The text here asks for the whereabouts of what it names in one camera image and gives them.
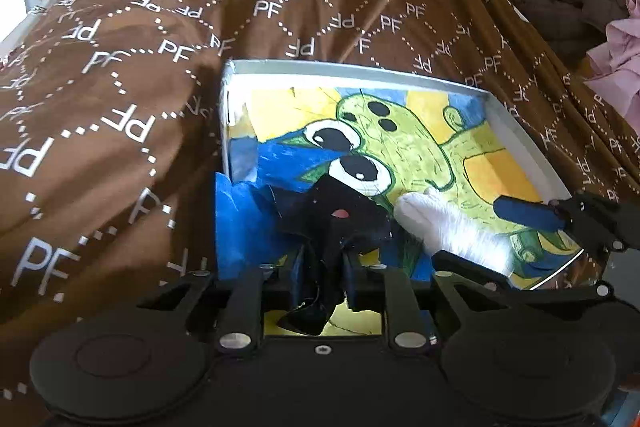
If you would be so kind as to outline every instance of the cartoon eye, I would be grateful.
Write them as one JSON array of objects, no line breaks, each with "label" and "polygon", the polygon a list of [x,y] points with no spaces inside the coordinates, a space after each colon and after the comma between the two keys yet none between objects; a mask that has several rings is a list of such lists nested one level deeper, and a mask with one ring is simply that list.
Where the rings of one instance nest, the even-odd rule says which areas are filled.
[{"label": "cartoon eye", "polygon": [[332,151],[348,152],[360,146],[360,135],[338,120],[312,122],[305,127],[304,134],[312,144]]},{"label": "cartoon eye", "polygon": [[329,175],[365,196],[377,196],[391,186],[389,170],[370,156],[342,156],[331,162]]},{"label": "cartoon eye", "polygon": [[369,102],[367,103],[367,107],[369,107],[369,110],[376,116],[389,116],[391,113],[389,108],[382,102]]},{"label": "cartoon eye", "polygon": [[388,118],[382,118],[378,122],[378,125],[387,132],[394,132],[398,130],[396,122],[394,122],[393,120],[389,120]]}]

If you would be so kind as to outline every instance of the black dot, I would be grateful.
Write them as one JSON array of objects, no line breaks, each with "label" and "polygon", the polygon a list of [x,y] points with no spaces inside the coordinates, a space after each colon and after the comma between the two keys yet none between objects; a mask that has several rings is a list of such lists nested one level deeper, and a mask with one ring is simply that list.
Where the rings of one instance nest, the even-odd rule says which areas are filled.
[{"label": "black dot", "polygon": [[324,129],[317,130],[312,140],[323,149],[332,151],[346,152],[350,151],[352,147],[351,142],[344,133],[333,127],[325,127]]},{"label": "black dot", "polygon": [[367,107],[369,107],[369,110],[376,116],[389,116],[391,113],[389,108],[381,102],[369,102],[367,103]]},{"label": "black dot", "polygon": [[364,156],[349,155],[340,158],[344,171],[361,182],[374,182],[378,179],[378,169]]},{"label": "black dot", "polygon": [[383,118],[378,122],[379,126],[382,127],[387,132],[393,132],[398,130],[398,126],[394,123],[393,120],[389,120],[388,118]]}]

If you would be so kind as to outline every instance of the pink fabric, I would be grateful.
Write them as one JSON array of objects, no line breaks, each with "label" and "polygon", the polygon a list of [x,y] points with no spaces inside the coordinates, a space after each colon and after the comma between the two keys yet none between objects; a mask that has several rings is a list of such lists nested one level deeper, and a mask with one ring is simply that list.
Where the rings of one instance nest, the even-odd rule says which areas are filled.
[{"label": "pink fabric", "polygon": [[640,0],[629,18],[607,25],[607,42],[587,52],[596,77],[586,82],[640,134]]}]

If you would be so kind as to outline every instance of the metal screw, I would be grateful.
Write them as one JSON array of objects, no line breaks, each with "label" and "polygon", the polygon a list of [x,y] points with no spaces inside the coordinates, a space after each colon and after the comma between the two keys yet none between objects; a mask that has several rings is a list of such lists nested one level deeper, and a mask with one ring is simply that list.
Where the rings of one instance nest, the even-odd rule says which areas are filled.
[{"label": "metal screw", "polygon": [[609,295],[609,287],[607,285],[601,284],[596,288],[596,292],[600,297],[606,297]]},{"label": "metal screw", "polygon": [[218,343],[225,349],[244,349],[251,344],[251,337],[244,333],[227,333],[220,337]]},{"label": "metal screw", "polygon": [[331,346],[316,346],[316,355],[330,355],[333,349]]},{"label": "metal screw", "polygon": [[427,339],[420,333],[405,331],[404,333],[396,335],[394,342],[397,346],[404,347],[405,349],[418,349],[427,343]]}]

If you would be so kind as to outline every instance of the painting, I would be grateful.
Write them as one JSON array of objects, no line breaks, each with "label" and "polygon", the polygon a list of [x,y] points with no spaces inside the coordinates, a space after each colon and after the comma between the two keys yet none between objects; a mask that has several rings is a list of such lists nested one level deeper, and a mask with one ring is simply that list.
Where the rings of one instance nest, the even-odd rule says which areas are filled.
[{"label": "painting", "polygon": [[[563,233],[495,215],[492,203],[500,195],[540,197],[495,136],[480,98],[406,88],[254,88],[228,139],[234,183],[303,192],[328,173],[391,214],[401,194],[436,188],[478,225],[508,237],[511,280],[520,288],[546,279],[578,251]],[[421,245],[398,241],[397,265],[427,279],[419,269],[428,260]],[[387,262],[388,253],[382,257]]]}]

